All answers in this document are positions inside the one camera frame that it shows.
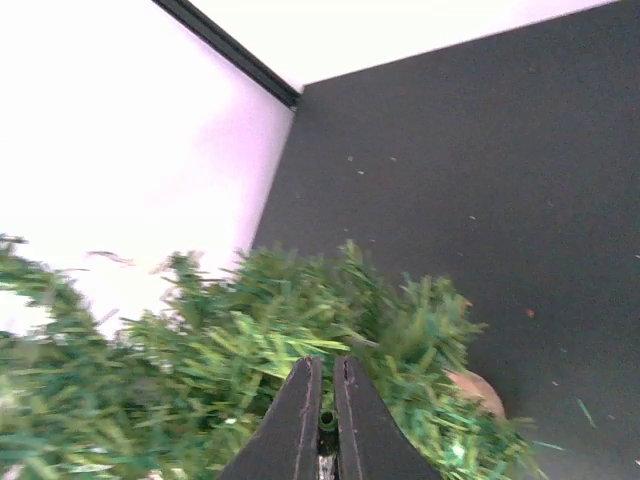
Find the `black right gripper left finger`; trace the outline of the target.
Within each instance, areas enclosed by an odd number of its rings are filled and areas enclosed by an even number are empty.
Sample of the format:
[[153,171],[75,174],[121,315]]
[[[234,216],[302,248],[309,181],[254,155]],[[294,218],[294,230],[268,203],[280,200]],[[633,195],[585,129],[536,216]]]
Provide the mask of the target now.
[[295,363],[259,428],[220,472],[219,480],[315,480],[322,360]]

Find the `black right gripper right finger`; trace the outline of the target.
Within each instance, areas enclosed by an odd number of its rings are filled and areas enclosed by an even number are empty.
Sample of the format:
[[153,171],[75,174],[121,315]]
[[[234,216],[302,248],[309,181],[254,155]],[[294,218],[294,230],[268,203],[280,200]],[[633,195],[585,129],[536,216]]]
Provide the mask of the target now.
[[402,433],[357,358],[346,356],[335,360],[333,387],[341,479],[442,478]]

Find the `small green christmas tree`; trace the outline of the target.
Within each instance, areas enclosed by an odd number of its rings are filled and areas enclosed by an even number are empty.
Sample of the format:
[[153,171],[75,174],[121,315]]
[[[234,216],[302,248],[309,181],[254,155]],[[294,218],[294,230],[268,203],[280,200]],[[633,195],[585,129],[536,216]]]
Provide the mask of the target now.
[[353,243],[327,260],[259,249],[228,278],[169,262],[164,308],[98,329],[63,272],[1,240],[1,286],[50,321],[1,336],[1,474],[17,479],[218,479],[297,360],[322,360],[318,478],[341,479],[333,370],[353,356],[441,479],[509,479],[533,462],[516,425],[457,394],[481,326],[450,282],[393,287]]

